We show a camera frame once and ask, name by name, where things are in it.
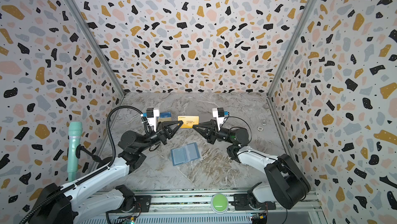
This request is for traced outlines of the gold card from holder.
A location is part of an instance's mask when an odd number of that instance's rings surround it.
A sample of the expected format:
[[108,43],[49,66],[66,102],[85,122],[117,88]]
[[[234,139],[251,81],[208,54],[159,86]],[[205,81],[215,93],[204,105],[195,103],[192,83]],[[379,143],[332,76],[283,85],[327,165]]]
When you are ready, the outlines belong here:
[[181,128],[192,128],[200,122],[199,116],[178,116],[178,121],[183,121]]

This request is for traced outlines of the aluminium corner post left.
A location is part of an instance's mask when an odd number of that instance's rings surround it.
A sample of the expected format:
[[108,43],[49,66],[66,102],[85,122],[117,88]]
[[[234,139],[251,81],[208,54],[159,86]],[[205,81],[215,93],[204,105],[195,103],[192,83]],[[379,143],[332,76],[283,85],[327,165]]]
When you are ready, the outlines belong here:
[[108,63],[107,59],[105,58],[104,53],[102,52],[101,48],[99,47],[96,39],[94,38],[94,35],[90,31],[85,19],[83,18],[77,4],[75,3],[74,0],[64,0],[65,5],[69,8],[71,14],[73,15],[74,19],[76,20],[78,26],[80,27],[82,33],[85,35],[88,43],[92,47],[93,51],[96,53],[96,55],[99,58],[99,61],[101,62],[102,66],[104,67],[104,70],[108,74],[110,80],[112,81],[112,85],[114,86],[116,92],[121,96],[121,98],[124,98],[126,93],[122,89],[122,86],[117,79],[116,75],[114,74],[110,64]]

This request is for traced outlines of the gold numbered card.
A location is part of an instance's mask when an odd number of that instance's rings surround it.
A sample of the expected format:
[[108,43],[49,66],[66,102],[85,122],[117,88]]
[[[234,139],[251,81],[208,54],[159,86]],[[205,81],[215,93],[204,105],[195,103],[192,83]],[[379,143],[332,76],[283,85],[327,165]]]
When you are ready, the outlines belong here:
[[167,121],[171,121],[172,118],[171,117],[159,117],[158,118],[158,122],[167,122]]

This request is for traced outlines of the green round button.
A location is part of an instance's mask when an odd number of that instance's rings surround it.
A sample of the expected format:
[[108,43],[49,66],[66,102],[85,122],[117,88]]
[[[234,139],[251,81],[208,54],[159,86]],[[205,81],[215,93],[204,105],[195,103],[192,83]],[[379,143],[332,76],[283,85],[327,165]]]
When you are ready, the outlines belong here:
[[211,208],[216,214],[224,214],[228,211],[228,199],[224,194],[216,193],[211,198]]

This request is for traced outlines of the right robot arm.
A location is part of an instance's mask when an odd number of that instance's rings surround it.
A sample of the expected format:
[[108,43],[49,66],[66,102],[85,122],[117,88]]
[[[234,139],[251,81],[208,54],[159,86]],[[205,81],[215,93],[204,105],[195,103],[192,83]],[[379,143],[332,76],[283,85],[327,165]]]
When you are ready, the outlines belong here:
[[259,182],[247,191],[245,202],[252,209],[260,210],[267,202],[278,202],[290,210],[311,190],[307,179],[289,155],[269,155],[251,148],[246,128],[224,128],[214,120],[193,125],[192,128],[210,144],[216,141],[230,143],[226,149],[229,159],[266,175],[267,184]]

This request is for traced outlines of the aluminium corner post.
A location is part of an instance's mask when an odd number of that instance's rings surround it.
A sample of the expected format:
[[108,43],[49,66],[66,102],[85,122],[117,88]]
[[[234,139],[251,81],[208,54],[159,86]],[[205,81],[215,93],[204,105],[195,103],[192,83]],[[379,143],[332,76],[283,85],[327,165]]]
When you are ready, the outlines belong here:
[[271,97],[274,92],[276,91],[276,87],[279,84],[279,81],[282,76],[283,68],[287,65],[287,62],[289,60],[289,57],[292,55],[295,45],[300,39],[300,36],[306,26],[307,21],[310,19],[310,15],[315,7],[317,0],[308,0],[308,2],[305,5],[305,9],[302,12],[301,18],[299,19],[293,35],[291,36],[290,42],[288,43],[288,46],[286,48],[286,51],[283,55],[283,58],[278,66],[278,70],[276,71],[276,74],[274,76],[274,79],[272,81],[272,84],[269,88],[269,91],[267,93],[268,97]]
[[83,18],[77,4],[75,3],[74,0],[64,0],[65,5],[69,8],[71,14],[73,15],[74,19],[76,20],[78,26],[80,27],[82,33],[85,35],[88,43],[92,47],[93,51],[96,53],[96,55],[99,58],[99,61],[101,62],[102,66],[104,67],[104,70],[108,74],[110,80],[112,81],[112,85],[114,86],[116,92],[121,96],[121,98],[124,98],[126,93],[122,89],[122,86],[117,79],[116,75],[114,74],[110,64],[108,63],[107,59],[105,58],[104,53],[102,52],[101,48],[99,47],[96,39],[94,38],[94,35],[90,31],[85,19]]

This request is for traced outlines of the aluminium corner post right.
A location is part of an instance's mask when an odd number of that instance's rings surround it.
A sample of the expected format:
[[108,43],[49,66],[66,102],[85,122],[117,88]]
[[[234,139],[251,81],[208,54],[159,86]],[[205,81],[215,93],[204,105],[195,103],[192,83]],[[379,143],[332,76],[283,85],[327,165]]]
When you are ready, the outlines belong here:
[[276,87],[279,84],[279,81],[282,76],[283,68],[287,65],[287,62],[289,60],[289,57],[292,55],[295,45],[300,39],[300,36],[306,26],[307,21],[310,19],[310,15],[315,7],[317,0],[308,0],[308,2],[305,5],[305,9],[302,12],[301,18],[299,19],[293,35],[291,36],[290,42],[288,43],[288,46],[286,48],[286,51],[283,55],[283,58],[278,66],[278,70],[276,71],[276,74],[274,76],[274,79],[272,81],[272,84],[269,88],[269,91],[267,93],[268,97],[271,97],[274,92],[276,91]]

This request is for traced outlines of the dark blue VIP card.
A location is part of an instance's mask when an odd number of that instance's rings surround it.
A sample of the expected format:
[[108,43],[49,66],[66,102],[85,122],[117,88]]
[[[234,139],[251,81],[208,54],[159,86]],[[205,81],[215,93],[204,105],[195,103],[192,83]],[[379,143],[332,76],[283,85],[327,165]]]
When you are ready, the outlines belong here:
[[161,112],[159,117],[160,118],[171,118],[172,114],[171,114],[171,112]]

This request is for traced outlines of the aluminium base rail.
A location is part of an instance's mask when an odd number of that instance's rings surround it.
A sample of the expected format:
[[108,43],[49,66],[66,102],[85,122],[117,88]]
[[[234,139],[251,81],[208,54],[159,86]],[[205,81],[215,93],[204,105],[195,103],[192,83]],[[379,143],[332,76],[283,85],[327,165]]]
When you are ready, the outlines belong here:
[[[216,214],[211,198],[216,193],[228,199],[228,211]],[[292,209],[278,202],[267,202],[254,210],[245,202],[246,189],[155,190],[135,193],[137,209],[131,213],[120,210],[100,214],[86,221],[88,224],[325,224],[323,210],[315,193]]]

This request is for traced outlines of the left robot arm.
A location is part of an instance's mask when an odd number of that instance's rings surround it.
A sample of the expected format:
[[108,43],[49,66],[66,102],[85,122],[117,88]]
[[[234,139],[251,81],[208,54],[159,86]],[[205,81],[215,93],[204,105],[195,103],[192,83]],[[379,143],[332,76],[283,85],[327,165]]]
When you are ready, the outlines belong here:
[[157,131],[141,135],[123,133],[118,146],[122,152],[94,172],[62,186],[52,183],[40,194],[32,210],[21,220],[29,224],[79,224],[102,213],[133,206],[134,193],[121,185],[108,193],[93,197],[100,189],[124,177],[146,159],[143,152],[152,146],[166,144],[183,125],[182,121],[160,123]]

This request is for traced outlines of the mint green microphone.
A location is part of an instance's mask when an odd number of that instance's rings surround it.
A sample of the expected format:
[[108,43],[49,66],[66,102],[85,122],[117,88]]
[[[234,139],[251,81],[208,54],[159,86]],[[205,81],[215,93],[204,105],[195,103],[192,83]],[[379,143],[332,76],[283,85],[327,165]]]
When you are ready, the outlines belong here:
[[68,129],[69,149],[68,149],[68,181],[72,182],[77,179],[78,161],[76,156],[78,146],[80,145],[83,127],[81,122],[71,122]]

